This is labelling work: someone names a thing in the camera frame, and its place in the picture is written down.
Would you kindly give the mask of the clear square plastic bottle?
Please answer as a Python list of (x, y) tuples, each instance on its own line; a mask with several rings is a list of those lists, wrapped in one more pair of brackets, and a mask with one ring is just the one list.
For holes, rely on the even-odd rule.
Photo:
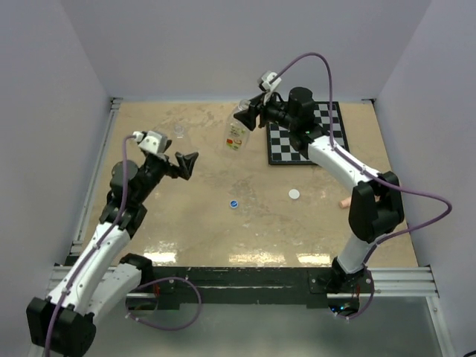
[(232, 152), (242, 152), (248, 142), (250, 130), (234, 117), (235, 114), (247, 110), (248, 106), (248, 100), (241, 100), (231, 111), (226, 121), (224, 145)]

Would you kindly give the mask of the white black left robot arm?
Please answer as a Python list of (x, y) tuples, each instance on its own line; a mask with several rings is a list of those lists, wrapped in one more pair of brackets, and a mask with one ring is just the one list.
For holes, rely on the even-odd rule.
[(165, 176), (190, 179), (197, 152), (145, 154), (138, 166), (124, 158), (112, 168), (110, 191), (93, 237), (66, 276), (26, 309), (30, 337), (43, 355), (84, 356), (102, 320), (132, 290), (145, 292), (154, 283), (151, 260), (130, 254), (114, 271), (109, 267), (138, 231), (147, 209), (144, 201)]

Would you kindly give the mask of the white bottle cap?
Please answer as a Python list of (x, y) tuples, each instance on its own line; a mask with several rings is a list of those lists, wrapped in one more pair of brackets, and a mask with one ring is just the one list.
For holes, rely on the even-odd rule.
[(298, 199), (300, 197), (300, 192), (297, 189), (291, 189), (289, 191), (289, 197), (291, 199)]

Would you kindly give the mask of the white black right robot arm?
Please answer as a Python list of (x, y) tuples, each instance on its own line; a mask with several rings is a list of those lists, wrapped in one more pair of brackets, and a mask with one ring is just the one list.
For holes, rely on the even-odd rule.
[(295, 87), (287, 100), (278, 93), (262, 93), (247, 100), (233, 114), (253, 131), (269, 123), (286, 129), (289, 143), (304, 158), (325, 169), (351, 193), (348, 222), (351, 236), (332, 261), (328, 292), (348, 292), (364, 274), (378, 239), (394, 232), (405, 218), (399, 180), (391, 171), (380, 173), (358, 161), (332, 137), (332, 130), (316, 120), (312, 92)]

